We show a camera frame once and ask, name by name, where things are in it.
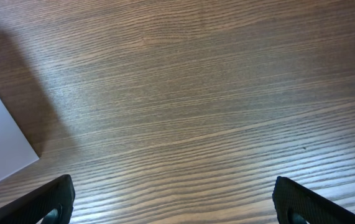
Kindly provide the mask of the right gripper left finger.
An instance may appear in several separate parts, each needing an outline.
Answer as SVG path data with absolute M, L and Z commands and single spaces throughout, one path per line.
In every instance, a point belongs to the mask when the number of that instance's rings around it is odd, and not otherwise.
M 75 189 L 71 176 L 61 175 L 0 208 L 0 223 L 69 224 Z

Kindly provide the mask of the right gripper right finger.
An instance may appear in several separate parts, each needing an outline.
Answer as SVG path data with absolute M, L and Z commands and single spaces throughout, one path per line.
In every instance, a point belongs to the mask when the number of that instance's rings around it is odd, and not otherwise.
M 282 224 L 355 224 L 354 213 L 287 177 L 277 177 L 272 200 Z

